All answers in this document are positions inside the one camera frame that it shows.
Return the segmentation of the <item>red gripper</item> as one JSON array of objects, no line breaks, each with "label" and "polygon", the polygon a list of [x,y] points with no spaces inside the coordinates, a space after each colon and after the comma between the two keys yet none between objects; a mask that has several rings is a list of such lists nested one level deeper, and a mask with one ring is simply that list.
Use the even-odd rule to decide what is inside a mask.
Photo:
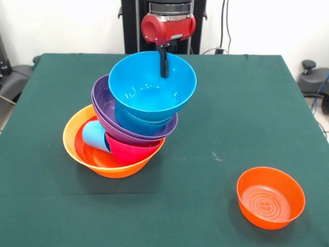
[{"label": "red gripper", "polygon": [[177,51],[177,40],[186,40],[195,32],[196,20],[193,14],[156,15],[147,14],[141,22],[141,31],[148,43],[155,43],[160,54],[160,76],[167,78],[167,51],[161,45],[168,45],[168,51]]}]

